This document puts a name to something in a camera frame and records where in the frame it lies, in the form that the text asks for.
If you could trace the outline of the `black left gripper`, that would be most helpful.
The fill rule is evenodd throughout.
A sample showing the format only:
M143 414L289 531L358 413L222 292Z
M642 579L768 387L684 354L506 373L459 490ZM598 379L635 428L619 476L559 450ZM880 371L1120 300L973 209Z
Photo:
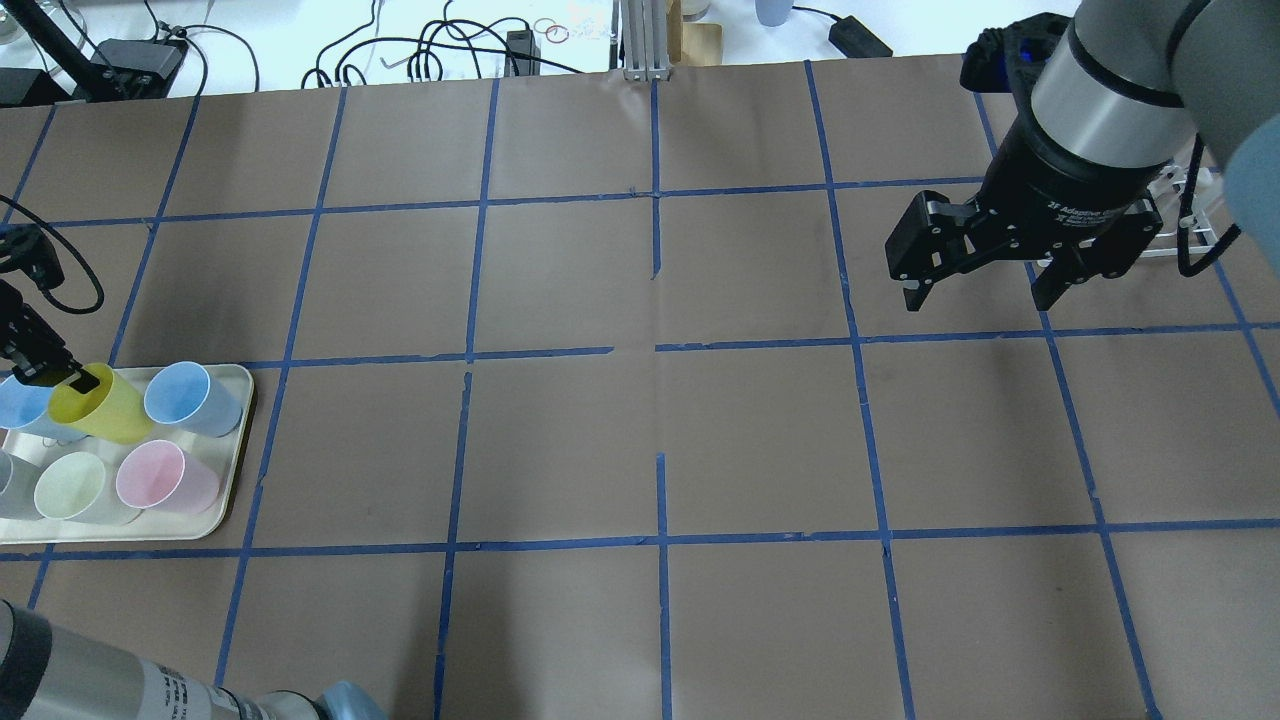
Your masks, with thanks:
M1 272L22 272L38 290L64 281L52 245L36 225L13 225L3 231ZM64 338L8 281L1 282L1 352L24 386L63 383L79 395L90 395L101 386L83 365L73 364L67 373Z

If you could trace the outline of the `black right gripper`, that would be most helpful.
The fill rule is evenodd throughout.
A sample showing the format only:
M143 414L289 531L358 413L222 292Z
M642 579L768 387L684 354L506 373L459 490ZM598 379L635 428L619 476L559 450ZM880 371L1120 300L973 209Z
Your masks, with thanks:
M1015 119L975 196L919 192L886 240L905 307L996 261L1047 260L1038 311L1096 275L1126 274L1164 228L1148 186L1166 164L1166 96L1103 68L1066 29L1043 70L1010 96Z

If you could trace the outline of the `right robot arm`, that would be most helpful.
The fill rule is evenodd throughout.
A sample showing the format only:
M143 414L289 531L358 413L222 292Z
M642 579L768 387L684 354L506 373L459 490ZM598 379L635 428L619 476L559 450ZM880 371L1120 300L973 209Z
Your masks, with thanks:
M1180 234L1179 272L1240 234L1276 265L1277 20L1275 1L1083 1L984 31L960 83L1011 95L1018 114L972 200L923 191L887 238L906 309L991 263L1046 260L1041 311L1126 274L1162 225L1148 187L1188 143L1219 163L1234 223L1199 260Z

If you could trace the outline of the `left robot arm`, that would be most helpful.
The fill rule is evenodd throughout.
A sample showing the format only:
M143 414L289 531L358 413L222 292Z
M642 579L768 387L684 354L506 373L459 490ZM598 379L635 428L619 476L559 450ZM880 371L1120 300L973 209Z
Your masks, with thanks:
M238 365L118 370L78 363L3 286L3 538L169 538L225 512L253 406ZM5 719L381 719L358 685L256 700L3 603Z

